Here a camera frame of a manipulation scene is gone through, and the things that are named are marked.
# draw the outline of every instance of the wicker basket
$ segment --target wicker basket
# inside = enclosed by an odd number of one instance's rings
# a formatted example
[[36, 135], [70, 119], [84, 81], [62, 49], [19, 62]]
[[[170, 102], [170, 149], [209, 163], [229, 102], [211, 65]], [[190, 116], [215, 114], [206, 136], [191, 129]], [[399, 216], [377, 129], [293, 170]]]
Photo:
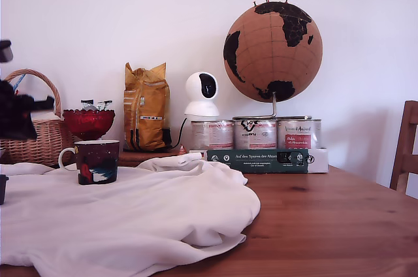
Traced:
[[[32, 74], [45, 81], [54, 93], [55, 115], [61, 117], [61, 98], [52, 82], [42, 73], [30, 69], [14, 71], [5, 80], [10, 82], [21, 74]], [[56, 165], [60, 151], [64, 148], [72, 147], [74, 144], [74, 137], [63, 120], [34, 120], [33, 125], [38, 134], [36, 141], [0, 140], [0, 145], [6, 148], [6, 153], [2, 158], [3, 162], [10, 164], [29, 162], [47, 166]], [[66, 155], [66, 160], [68, 161], [70, 158], [69, 152]]]

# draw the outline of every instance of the black cable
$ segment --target black cable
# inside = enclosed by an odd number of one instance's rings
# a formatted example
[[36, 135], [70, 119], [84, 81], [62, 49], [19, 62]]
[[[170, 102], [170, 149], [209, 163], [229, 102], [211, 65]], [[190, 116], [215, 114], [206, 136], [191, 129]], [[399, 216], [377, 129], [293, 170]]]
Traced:
[[187, 120], [187, 118], [184, 118], [183, 124], [182, 124], [182, 126], [181, 126], [181, 128], [180, 128], [180, 132], [178, 133], [178, 142], [177, 142], [177, 144], [176, 144], [176, 145], [174, 145], [172, 148], [176, 148], [176, 147], [177, 147], [177, 145], [179, 145], [179, 143], [180, 143], [180, 139], [181, 139], [181, 137], [182, 137], [183, 126], [184, 126], [184, 124], [185, 124], [185, 121], [186, 121], [186, 120]]

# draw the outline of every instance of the red glass dish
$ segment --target red glass dish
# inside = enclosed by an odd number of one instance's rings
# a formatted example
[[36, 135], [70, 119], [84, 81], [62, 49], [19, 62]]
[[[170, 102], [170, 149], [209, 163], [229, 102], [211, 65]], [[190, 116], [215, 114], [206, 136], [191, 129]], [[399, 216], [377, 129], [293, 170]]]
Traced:
[[86, 140], [97, 140], [112, 127], [114, 110], [64, 110], [64, 122], [71, 133]]

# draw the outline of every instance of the yellow bag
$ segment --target yellow bag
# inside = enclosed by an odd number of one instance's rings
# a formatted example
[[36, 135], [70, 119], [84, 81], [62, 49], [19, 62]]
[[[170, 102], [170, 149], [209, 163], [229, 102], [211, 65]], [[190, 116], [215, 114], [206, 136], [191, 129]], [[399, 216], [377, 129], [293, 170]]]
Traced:
[[125, 149], [154, 151], [171, 148], [169, 124], [170, 88], [165, 63], [151, 70], [132, 71], [125, 65]]

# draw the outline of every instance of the white camera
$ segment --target white camera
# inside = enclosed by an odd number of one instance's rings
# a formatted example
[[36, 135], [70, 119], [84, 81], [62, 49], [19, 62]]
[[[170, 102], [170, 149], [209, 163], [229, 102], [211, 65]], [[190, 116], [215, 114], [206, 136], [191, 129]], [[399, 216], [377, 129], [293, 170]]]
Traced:
[[184, 114], [191, 121], [216, 120], [219, 111], [213, 100], [217, 95], [217, 81], [206, 72], [193, 73], [185, 83], [190, 103]]

